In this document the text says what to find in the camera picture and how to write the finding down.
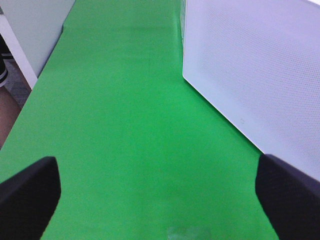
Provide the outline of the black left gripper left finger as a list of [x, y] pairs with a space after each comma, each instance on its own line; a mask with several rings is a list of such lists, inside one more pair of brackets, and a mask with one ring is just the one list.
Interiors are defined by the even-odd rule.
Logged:
[[61, 197], [55, 157], [46, 156], [0, 184], [0, 238], [39, 240]]

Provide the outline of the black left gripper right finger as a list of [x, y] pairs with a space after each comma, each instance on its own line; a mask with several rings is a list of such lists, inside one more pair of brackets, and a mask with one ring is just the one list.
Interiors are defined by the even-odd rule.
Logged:
[[258, 159], [255, 194], [280, 240], [320, 238], [320, 183], [271, 154]]

